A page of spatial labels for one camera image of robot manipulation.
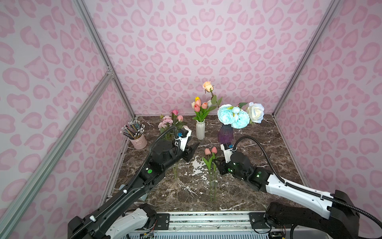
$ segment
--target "purple vase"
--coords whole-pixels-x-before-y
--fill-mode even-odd
[[[220,143],[232,143],[233,139],[233,128],[231,125],[222,124],[222,127],[217,134],[217,139]]]

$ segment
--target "brown marble surface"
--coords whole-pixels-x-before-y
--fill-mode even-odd
[[[146,125],[145,136],[147,146],[142,150],[132,148],[129,144],[124,158],[116,185],[115,192],[121,184],[127,184],[135,171],[143,163],[149,145],[158,137],[159,117],[140,117],[139,120]],[[221,123],[216,115],[206,118],[206,136],[203,140],[196,138],[196,123],[192,116],[184,116],[187,126],[193,131],[190,144],[200,142],[200,146],[190,163],[181,160],[178,163],[178,178],[174,178],[174,172],[169,169],[166,178],[148,194],[146,202],[151,204],[156,211],[218,211],[229,210],[265,210],[270,202],[280,202],[286,205],[299,206],[285,198],[263,192],[255,192],[246,184],[231,175],[220,176],[217,174],[216,201],[210,202],[209,198],[209,175],[207,166],[204,164],[199,170],[195,165],[202,162],[206,147],[217,147],[217,157],[224,157],[217,140],[217,133]],[[291,181],[302,183],[296,167],[288,153],[281,135],[270,115],[265,115],[261,124],[248,125],[243,129],[234,129],[234,137],[237,140],[243,135],[250,135],[261,142],[272,164],[279,174]],[[253,141],[243,140],[238,149],[248,155],[252,164],[263,166],[270,170],[261,150]],[[141,202],[136,202],[131,208],[136,208]]]

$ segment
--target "pink spot pattern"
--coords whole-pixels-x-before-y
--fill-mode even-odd
[[[105,129],[93,124],[95,115],[101,122],[108,122]],[[61,238],[66,236],[71,218],[84,217],[99,207],[121,142],[125,140],[119,129],[129,120],[114,83],[110,83],[32,202],[29,213],[15,228],[20,238],[33,234],[41,238]],[[102,141],[97,139],[98,135],[105,135]],[[9,152],[7,161],[2,163],[12,165],[13,158],[20,153]],[[24,171],[38,165],[37,156],[23,159]],[[25,183],[24,179],[13,182],[6,189],[9,196],[3,199],[12,200]]]
[[[381,11],[380,3],[344,1],[277,116],[306,181],[342,190],[375,215],[382,215]],[[360,236],[382,234],[361,220]]]
[[[73,109],[82,106],[106,69],[70,0],[1,1],[0,18],[1,217],[74,117]],[[79,87],[71,84],[75,80]],[[66,197],[58,188],[70,188],[69,180],[75,179],[70,172],[61,174],[53,173],[47,180],[16,230],[17,238],[54,238],[63,223],[58,223],[56,209],[64,206]],[[59,187],[64,175],[70,178]],[[49,221],[53,212],[55,219]]]
[[[208,100],[201,88],[207,80],[223,103],[260,102],[272,113],[329,4],[137,0],[103,1],[99,8],[99,1],[85,2],[134,112],[143,115],[174,106],[193,113],[191,99]]]

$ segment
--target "black cable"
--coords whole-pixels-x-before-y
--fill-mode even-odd
[[[166,129],[165,131],[163,131],[162,134],[160,134],[158,136],[158,138],[150,145],[149,147],[149,152],[143,162],[143,164],[141,165],[141,167],[139,168],[139,170],[137,171],[137,173],[134,175],[133,179],[130,180],[129,182],[129,185],[127,187],[127,190],[129,190],[131,188],[131,186],[133,185],[134,181],[136,180],[136,178],[138,177],[138,175],[141,173],[144,165],[149,161],[150,159],[150,156],[151,156],[151,153],[152,153],[152,149],[154,148],[154,146],[157,144],[157,142],[163,138],[163,136],[165,136],[166,133],[170,132],[171,130],[175,130],[175,133],[176,133],[176,126],[171,126],[169,127],[168,129]],[[116,204],[116,202],[118,202],[120,200],[120,198],[122,198],[123,196],[126,196],[127,194],[123,193],[121,194],[116,200],[114,200],[107,208],[105,208],[102,212],[100,212],[97,216],[95,216],[94,218],[95,219],[98,219],[105,211],[107,211],[110,207],[114,206]],[[90,220],[86,225],[84,225],[83,227],[81,227],[80,229],[78,229],[69,239],[73,239],[76,235],[78,235],[83,229],[85,229],[90,223],[92,223],[93,221]]]
[[[258,222],[261,222],[261,221],[263,221],[263,220],[261,219],[261,220],[255,221],[253,224],[258,223]],[[253,230],[254,230],[257,234],[265,234],[265,233],[269,233],[269,232],[272,230],[272,226],[270,226],[269,231],[266,231],[266,232],[258,232],[258,231],[256,231],[256,229],[253,229]]]
[[[290,228],[290,232],[289,232],[289,237],[290,237],[290,239],[293,239],[293,231],[295,230],[295,228],[296,228],[297,226],[298,226],[297,224],[294,224],[294,225],[292,225],[292,227]]]
[[[301,192],[304,192],[304,193],[307,193],[307,194],[310,194],[310,195],[313,195],[313,196],[316,196],[316,197],[320,197],[320,198],[322,198],[322,199],[326,199],[326,200],[328,200],[328,201],[337,203],[337,204],[339,204],[339,205],[341,205],[341,206],[344,206],[344,207],[346,207],[346,208],[349,208],[349,209],[351,209],[351,210],[354,210],[354,211],[356,211],[356,212],[358,212],[358,213],[360,213],[360,214],[362,214],[362,215],[364,215],[364,216],[370,218],[373,222],[375,222],[375,223],[382,229],[382,222],[381,222],[380,220],[378,220],[378,218],[374,217],[374,216],[371,215],[370,213],[368,213],[368,212],[366,212],[366,211],[364,211],[364,210],[362,210],[362,209],[360,209],[360,208],[357,208],[357,207],[355,207],[355,206],[353,206],[353,205],[344,203],[343,201],[337,200],[337,199],[335,199],[335,198],[331,198],[331,197],[328,197],[328,196],[321,195],[321,194],[319,194],[319,193],[317,193],[317,192],[312,192],[312,191],[310,191],[310,190],[300,188],[299,186],[296,186],[296,185],[291,184],[291,183],[289,183],[289,182],[285,182],[285,180],[284,180],[282,177],[280,177],[280,176],[278,175],[278,173],[276,172],[275,168],[274,168],[273,165],[272,165],[272,162],[270,161],[270,159],[269,159],[267,153],[265,152],[265,149],[261,146],[260,142],[257,141],[257,139],[255,139],[255,138],[253,138],[253,137],[251,137],[251,136],[243,136],[243,137],[239,138],[239,139],[236,141],[236,143],[235,143],[235,145],[233,146],[232,150],[233,150],[233,151],[236,151],[236,146],[237,146],[237,144],[238,144],[240,141],[242,141],[243,139],[246,139],[246,138],[253,140],[253,141],[260,147],[261,151],[263,152],[263,154],[264,154],[264,156],[265,156],[265,159],[267,160],[267,162],[268,162],[270,168],[272,169],[272,172],[276,175],[276,177],[277,177],[283,184],[285,184],[286,186],[289,186],[289,187],[291,187],[291,188],[294,188],[294,189],[296,189],[296,190],[299,190],[299,191],[301,191]],[[372,239],[372,238],[365,238],[365,237],[360,237],[360,236],[359,236],[358,239]]]
[[[271,163],[271,161],[270,161],[270,159],[269,159],[267,153],[265,152],[265,149],[261,146],[260,142],[257,141],[257,139],[253,138],[252,136],[243,136],[243,137],[239,138],[239,139],[236,141],[236,143],[235,143],[235,145],[233,146],[232,150],[233,150],[233,151],[236,151],[236,146],[238,145],[238,143],[239,143],[240,141],[242,141],[243,139],[246,139],[246,138],[253,140],[253,141],[260,147],[261,151],[263,152],[263,154],[264,154],[264,156],[265,156],[265,159],[266,159],[267,162],[268,162],[269,167],[272,169],[272,172],[276,175],[276,177],[277,177],[282,183],[284,183],[284,179],[278,175],[278,173],[276,172],[275,168],[273,167],[273,165],[272,165],[272,163]]]

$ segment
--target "blue flower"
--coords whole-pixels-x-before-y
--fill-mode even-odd
[[[225,104],[220,106],[219,110],[217,111],[217,117],[219,118],[220,122],[225,125],[232,124],[235,121],[232,110],[228,109],[229,107],[232,107],[232,105]]]
[[[249,115],[247,112],[241,110],[238,114],[238,118],[236,121],[232,123],[233,128],[244,128],[249,124]]]

